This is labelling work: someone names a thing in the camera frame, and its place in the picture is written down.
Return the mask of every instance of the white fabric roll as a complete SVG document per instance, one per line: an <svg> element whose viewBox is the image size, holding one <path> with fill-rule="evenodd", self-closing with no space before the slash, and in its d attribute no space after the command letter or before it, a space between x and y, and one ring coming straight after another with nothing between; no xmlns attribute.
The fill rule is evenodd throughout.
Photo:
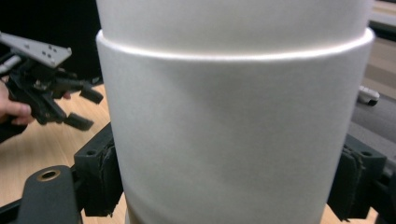
<svg viewBox="0 0 396 224"><path fill-rule="evenodd" d="M264 54L360 38L373 1L98 0L104 36L181 54Z"/></svg>
<svg viewBox="0 0 396 224"><path fill-rule="evenodd" d="M142 223L319 223L371 31L287 53L247 54L253 41L224 56L127 46L112 20L97 43L124 191Z"/></svg>

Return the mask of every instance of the finger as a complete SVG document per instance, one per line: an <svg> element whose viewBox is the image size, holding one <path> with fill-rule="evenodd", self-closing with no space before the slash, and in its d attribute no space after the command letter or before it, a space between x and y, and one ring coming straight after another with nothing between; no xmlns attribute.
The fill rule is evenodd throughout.
<svg viewBox="0 0 396 224"><path fill-rule="evenodd" d="M32 116L18 117L12 120L11 123L14 125L27 125L32 123L34 120L35 119Z"/></svg>
<svg viewBox="0 0 396 224"><path fill-rule="evenodd" d="M32 113L32 109L29 105L22 104L19 102L8 101L5 108L6 114L17 116L17 117L25 117L29 116Z"/></svg>
<svg viewBox="0 0 396 224"><path fill-rule="evenodd" d="M6 82L8 82L9 76L1 77L1 79L2 79L2 81L3 81L4 83L6 83Z"/></svg>
<svg viewBox="0 0 396 224"><path fill-rule="evenodd" d="M70 100L72 98L72 95L70 94L70 92L66 92L65 94L64 94L64 99L66 99L66 100Z"/></svg>

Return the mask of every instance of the wooden table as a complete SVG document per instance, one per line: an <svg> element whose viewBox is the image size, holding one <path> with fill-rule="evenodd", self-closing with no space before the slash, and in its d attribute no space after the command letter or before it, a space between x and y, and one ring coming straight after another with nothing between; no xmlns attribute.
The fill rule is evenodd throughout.
<svg viewBox="0 0 396 224"><path fill-rule="evenodd" d="M96 87L106 95L104 86ZM37 122L29 125L27 130L0 145L0 206L11 203L21 197L24 181L31 174L53 165L74 164L74 154L84 146L96 133L110 122L107 100L95 105L77 94L71 101L58 102L66 112L75 112L95 123L87 132L81 132L64 124L41 126ZM84 217L86 224L121 224L125 219L126 203L122 197L113 217ZM373 224L375 212L367 220L351 220L350 224ZM338 224L340 222L329 207L324 210L321 224Z"/></svg>

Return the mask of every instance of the black plastic part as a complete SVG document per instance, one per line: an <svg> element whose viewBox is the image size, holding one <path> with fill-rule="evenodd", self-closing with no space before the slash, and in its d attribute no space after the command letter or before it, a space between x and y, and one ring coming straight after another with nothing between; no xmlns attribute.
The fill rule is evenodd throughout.
<svg viewBox="0 0 396 224"><path fill-rule="evenodd" d="M396 174L383 175L370 190L371 206L383 223L396 223Z"/></svg>
<svg viewBox="0 0 396 224"><path fill-rule="evenodd" d="M73 178L67 166L43 169L26 180L18 224L31 223L82 223Z"/></svg>
<svg viewBox="0 0 396 224"><path fill-rule="evenodd" d="M65 93L82 90L84 81L76 78L56 77L50 84L52 98L61 99Z"/></svg>
<svg viewBox="0 0 396 224"><path fill-rule="evenodd" d="M81 178L77 174L76 166L73 165L70 167L73 176L73 182L75 185L75 193L77 198L77 206L78 211L82 211L84 209L84 205L88 200L88 189L85 184L85 179Z"/></svg>
<svg viewBox="0 0 396 224"><path fill-rule="evenodd" d="M15 119L15 117L10 116L5 122L0 123L0 143L8 140L8 138L12 136L22 133L26 129L27 125L13 125L13 119Z"/></svg>
<svg viewBox="0 0 396 224"><path fill-rule="evenodd" d="M32 62L34 62L33 66L26 70L29 72L29 76L32 76L35 79L40 80L41 82L51 82L53 79L55 79L57 75L57 69L43 66L33 60Z"/></svg>
<svg viewBox="0 0 396 224"><path fill-rule="evenodd" d="M93 125L93 121L84 119L75 113L70 113L69 117L64 120L64 123L82 131L88 131Z"/></svg>
<svg viewBox="0 0 396 224"><path fill-rule="evenodd" d="M62 122L66 114L51 99L48 92L35 92L28 88L29 84L18 74L11 74L6 83L10 99L28 104L32 108L32 116L40 124Z"/></svg>
<svg viewBox="0 0 396 224"><path fill-rule="evenodd" d="M87 217L111 215L123 192L110 123L75 154L78 178L84 180L83 204Z"/></svg>
<svg viewBox="0 0 396 224"><path fill-rule="evenodd" d="M328 200L340 220L367 217L372 185L383 174L386 160L356 138L346 137Z"/></svg>
<svg viewBox="0 0 396 224"><path fill-rule="evenodd" d="M396 41L396 27L376 21L370 21L369 26L373 29L377 37Z"/></svg>
<svg viewBox="0 0 396 224"><path fill-rule="evenodd" d="M389 224L384 218L381 216L376 217L375 224Z"/></svg>
<svg viewBox="0 0 396 224"><path fill-rule="evenodd" d="M0 207L0 223L12 223L17 219L21 199Z"/></svg>
<svg viewBox="0 0 396 224"><path fill-rule="evenodd" d="M84 97L85 99L96 104L100 104L100 102L103 100L103 95L98 91L94 91L92 87L88 85L84 85L79 96Z"/></svg>

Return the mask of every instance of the metal bracket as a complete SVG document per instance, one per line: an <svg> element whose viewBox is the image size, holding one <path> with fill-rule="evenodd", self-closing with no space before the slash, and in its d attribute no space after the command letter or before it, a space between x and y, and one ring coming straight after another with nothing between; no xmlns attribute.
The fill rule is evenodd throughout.
<svg viewBox="0 0 396 224"><path fill-rule="evenodd" d="M72 55L72 50L0 32L0 43L55 68Z"/></svg>

